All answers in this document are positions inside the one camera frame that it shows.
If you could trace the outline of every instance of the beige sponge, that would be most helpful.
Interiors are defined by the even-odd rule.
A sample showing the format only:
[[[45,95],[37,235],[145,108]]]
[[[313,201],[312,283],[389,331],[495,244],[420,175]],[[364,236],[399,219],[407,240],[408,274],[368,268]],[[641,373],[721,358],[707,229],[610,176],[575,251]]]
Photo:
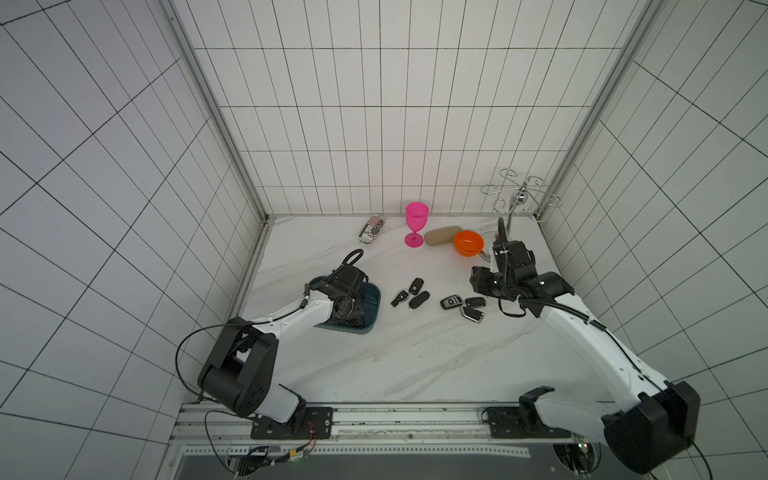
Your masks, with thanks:
[[[436,245],[445,245],[451,243],[453,237],[460,231],[464,230],[461,227],[443,227],[437,230],[432,230],[424,234],[424,241],[427,245],[434,247]]]

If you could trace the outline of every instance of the plastic wine glass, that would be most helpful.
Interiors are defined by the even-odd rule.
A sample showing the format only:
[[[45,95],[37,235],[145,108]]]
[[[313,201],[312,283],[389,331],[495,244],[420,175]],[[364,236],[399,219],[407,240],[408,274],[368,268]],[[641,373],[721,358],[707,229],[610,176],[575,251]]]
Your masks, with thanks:
[[[411,248],[420,247],[424,243],[424,237],[418,232],[427,224],[429,217],[429,207],[421,202],[412,202],[406,207],[406,224],[413,233],[406,235],[406,245]]]

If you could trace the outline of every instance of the marble table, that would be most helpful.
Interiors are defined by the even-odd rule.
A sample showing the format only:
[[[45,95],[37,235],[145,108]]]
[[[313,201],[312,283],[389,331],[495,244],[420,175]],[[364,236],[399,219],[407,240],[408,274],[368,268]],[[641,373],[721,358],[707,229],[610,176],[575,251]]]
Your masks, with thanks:
[[[473,323],[439,301],[476,296],[469,284],[480,257],[462,257],[453,244],[409,248],[404,217],[388,217],[371,244],[358,241],[364,217],[280,217],[270,228],[263,259],[241,316],[265,316],[299,298],[303,284],[328,274],[356,248],[356,266],[382,292],[373,329],[364,335],[313,328],[277,353],[274,379],[309,402],[515,402],[538,386],[586,399],[607,392],[584,360],[550,326],[530,313],[510,318],[489,299]],[[422,233],[459,225],[491,238],[497,217],[431,217]],[[515,218],[512,238],[536,255],[539,273],[557,271],[535,222]],[[430,298],[418,309],[389,303],[414,278]],[[505,308],[515,308],[509,304]]]

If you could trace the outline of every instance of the metal bracket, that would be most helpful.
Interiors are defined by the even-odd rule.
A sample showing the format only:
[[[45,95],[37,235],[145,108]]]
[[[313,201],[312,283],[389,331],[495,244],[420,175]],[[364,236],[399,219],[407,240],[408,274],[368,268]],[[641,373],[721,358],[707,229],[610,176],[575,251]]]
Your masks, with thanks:
[[[307,407],[306,419],[315,427],[315,438],[329,439],[333,426],[333,409],[331,407]],[[309,440],[311,436],[309,423],[304,423],[301,431],[291,435],[282,423],[261,417],[253,421],[250,437],[253,440]]]
[[[488,424],[491,426],[493,439],[571,439],[571,433],[563,429],[543,428],[529,432],[520,422],[520,407],[488,407]]]

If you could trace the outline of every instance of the car key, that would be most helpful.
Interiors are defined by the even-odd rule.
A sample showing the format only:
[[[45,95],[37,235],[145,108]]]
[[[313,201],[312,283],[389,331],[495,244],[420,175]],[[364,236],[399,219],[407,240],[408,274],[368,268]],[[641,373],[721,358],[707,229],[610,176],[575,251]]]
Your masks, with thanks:
[[[464,304],[469,308],[479,308],[485,306],[485,298],[481,296],[473,296],[472,298],[464,300]]]
[[[458,308],[462,312],[462,316],[466,319],[470,319],[471,321],[475,323],[480,323],[482,320],[482,317],[485,316],[483,312],[480,310],[475,310],[473,308],[469,308],[468,306],[460,306]]]
[[[440,306],[443,310],[450,310],[451,308],[457,308],[462,305],[462,298],[458,295],[451,295],[448,298],[440,300]]]
[[[400,303],[405,302],[406,298],[408,298],[408,292],[405,290],[400,290],[400,293],[398,293],[395,299],[392,301],[392,306],[398,306]]]
[[[408,302],[408,306],[411,308],[419,308],[421,304],[424,303],[428,298],[429,298],[429,292],[424,290],[419,295],[411,298],[411,301]]]
[[[411,283],[411,286],[408,288],[408,293],[411,295],[419,295],[419,292],[422,290],[422,286],[424,286],[424,280],[417,278],[416,280],[413,280],[413,283]]]

